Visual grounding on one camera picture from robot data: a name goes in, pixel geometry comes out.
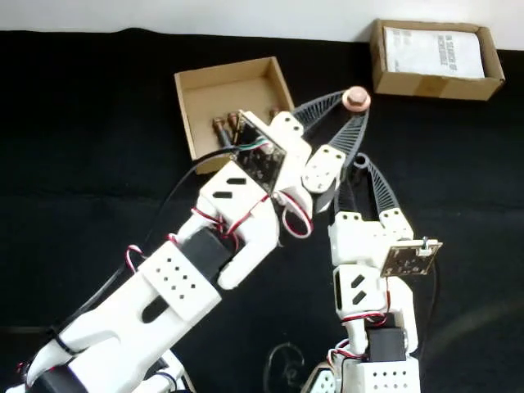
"metal bolt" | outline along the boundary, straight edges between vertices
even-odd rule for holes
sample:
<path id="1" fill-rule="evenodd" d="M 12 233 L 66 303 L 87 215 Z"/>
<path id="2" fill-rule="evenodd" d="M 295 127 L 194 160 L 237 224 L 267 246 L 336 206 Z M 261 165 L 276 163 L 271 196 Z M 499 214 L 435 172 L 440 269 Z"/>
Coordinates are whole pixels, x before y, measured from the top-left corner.
<path id="1" fill-rule="evenodd" d="M 280 113 L 280 107 L 278 106 L 271 106 L 271 109 L 269 110 L 269 119 L 270 120 L 273 120 L 275 118 L 276 115 L 278 115 Z"/>
<path id="2" fill-rule="evenodd" d="M 213 119 L 213 130 L 215 131 L 216 137 L 218 138 L 222 147 L 231 146 L 231 139 L 229 138 L 228 131 L 224 128 L 225 120 L 222 117 L 215 117 Z"/>
<path id="3" fill-rule="evenodd" d="M 342 95 L 342 104 L 352 112 L 366 111 L 371 104 L 371 97 L 365 88 L 353 86 Z"/>
<path id="4" fill-rule="evenodd" d="M 229 112 L 228 113 L 228 124 L 229 127 L 231 127 L 231 130 L 235 131 L 238 126 L 238 113 L 237 112 Z"/>

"cardboard box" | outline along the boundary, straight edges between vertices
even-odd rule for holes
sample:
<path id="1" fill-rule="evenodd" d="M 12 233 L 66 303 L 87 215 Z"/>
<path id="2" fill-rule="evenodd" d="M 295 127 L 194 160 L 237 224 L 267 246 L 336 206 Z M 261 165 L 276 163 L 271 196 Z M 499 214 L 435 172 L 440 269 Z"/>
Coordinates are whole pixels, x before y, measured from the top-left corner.
<path id="1" fill-rule="evenodd" d="M 482 66 L 484 68 L 485 78 L 466 79 L 388 71 L 386 67 L 384 27 L 475 33 L 481 46 Z M 487 27 L 468 23 L 375 20 L 370 45 L 375 93 L 486 101 L 505 82 L 504 72 L 502 71 L 490 30 Z"/>
<path id="2" fill-rule="evenodd" d="M 211 126 L 216 116 L 225 118 L 242 109 L 269 122 L 272 106 L 281 111 L 295 108 L 276 57 L 178 72 L 174 80 L 193 160 L 221 148 Z M 215 172 L 227 161 L 227 157 L 210 160 L 196 172 Z"/>

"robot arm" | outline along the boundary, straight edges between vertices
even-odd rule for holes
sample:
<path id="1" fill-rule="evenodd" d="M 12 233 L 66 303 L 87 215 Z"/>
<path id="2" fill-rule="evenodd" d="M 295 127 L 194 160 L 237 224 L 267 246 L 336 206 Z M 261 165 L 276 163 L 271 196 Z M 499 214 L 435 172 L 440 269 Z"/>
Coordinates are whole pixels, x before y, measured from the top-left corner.
<path id="1" fill-rule="evenodd" d="M 251 140 L 200 190 L 178 234 L 97 308 L 49 341 L 27 369 L 25 385 L 11 391 L 187 387 L 183 367 L 169 348 L 220 302 L 215 284 L 233 289 L 277 246 L 273 199 L 308 220 L 313 213 L 312 197 L 301 184 L 311 155 L 302 124 L 287 112 L 271 125 L 250 112 L 242 117 Z M 261 138 L 263 144 L 253 143 Z M 224 245 L 231 239 L 234 250 Z M 158 359 L 165 367 L 144 381 Z"/>
<path id="2" fill-rule="evenodd" d="M 154 393 L 191 388 L 169 348 L 220 302 L 216 284 L 233 289 L 277 246 L 280 227 L 273 202 L 284 208 L 285 228 L 288 211 L 311 224 L 313 214 L 330 206 L 350 172 L 367 111 L 354 115 L 311 158 L 311 146 L 302 138 L 341 103 L 347 107 L 346 98 L 342 92 L 321 97 L 293 115 L 278 114 L 270 125 L 242 112 L 247 144 L 200 190 L 189 220 L 96 309 L 49 341 L 30 365 L 25 385 L 10 391 L 39 391 L 43 385 L 52 392 Z M 357 109 L 367 109 L 369 102 L 361 104 Z M 370 162 L 361 166 L 372 178 L 381 179 Z M 411 240 L 413 233 L 398 206 L 388 205 L 391 201 L 383 197 L 381 187 L 377 194 L 380 222 L 364 222 L 357 210 L 341 210 L 329 228 L 337 313 L 349 337 L 335 355 L 356 354 L 351 362 L 345 361 L 347 356 L 340 362 L 334 359 L 333 370 L 343 375 L 339 378 L 343 391 L 367 391 L 355 390 L 353 382 L 349 386 L 352 376 L 359 380 L 371 369 L 371 350 L 378 348 L 367 329 L 366 315 L 377 324 L 372 318 L 379 314 L 378 322 L 383 320 L 385 326 L 388 316 L 395 327 L 404 329 L 404 354 L 416 348 L 411 291 L 397 277 L 385 276 L 398 273 L 395 253 L 404 255 L 402 247 L 427 253 L 440 244 Z M 297 237 L 309 236 L 311 229 L 312 224 Z M 224 245 L 230 240 L 234 249 Z M 144 380 L 159 359 L 162 365 Z M 408 360 L 417 366 L 406 355 Z"/>
<path id="3" fill-rule="evenodd" d="M 418 361 L 410 356 L 418 347 L 413 294 L 400 277 L 428 273 L 442 243 L 413 239 L 395 194 L 366 155 L 357 155 L 351 173 L 328 229 L 336 310 L 348 336 L 328 352 L 328 371 L 335 391 L 419 392 Z M 361 183 L 378 220 L 359 213 L 352 185 Z"/>

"black backdrop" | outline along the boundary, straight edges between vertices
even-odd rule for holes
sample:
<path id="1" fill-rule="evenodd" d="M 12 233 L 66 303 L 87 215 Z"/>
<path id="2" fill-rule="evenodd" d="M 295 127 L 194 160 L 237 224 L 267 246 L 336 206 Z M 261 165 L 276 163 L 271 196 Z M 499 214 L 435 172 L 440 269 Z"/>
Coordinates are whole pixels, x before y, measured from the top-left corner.
<path id="1" fill-rule="evenodd" d="M 143 239 L 190 165 L 174 72 L 276 55 L 296 104 L 352 84 L 371 87 L 368 47 L 358 43 L 132 29 L 3 32 L 0 51 L 4 326 L 64 318 L 122 263 L 124 248 Z M 508 82 L 487 103 L 373 97 L 363 150 L 415 232 L 445 243 L 422 365 L 428 393 L 523 391 L 524 55 L 499 55 Z M 188 217 L 203 181 L 191 178 L 170 202 L 157 242 Z M 308 241 L 287 241 L 175 346 L 198 391 L 261 391 L 265 357 L 277 344 L 297 345 L 309 371 L 342 338 L 326 224 L 320 219 Z M 423 321 L 431 279 L 412 284 Z M 0 339 L 7 386 L 40 337 Z"/>

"paper document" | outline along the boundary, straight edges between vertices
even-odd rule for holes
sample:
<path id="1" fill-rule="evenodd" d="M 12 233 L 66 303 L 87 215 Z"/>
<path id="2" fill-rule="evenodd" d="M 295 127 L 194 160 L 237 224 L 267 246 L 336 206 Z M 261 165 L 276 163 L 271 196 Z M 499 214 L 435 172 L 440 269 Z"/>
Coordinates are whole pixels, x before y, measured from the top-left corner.
<path id="1" fill-rule="evenodd" d="M 385 27 L 384 35 L 388 71 L 484 78 L 474 33 Z"/>

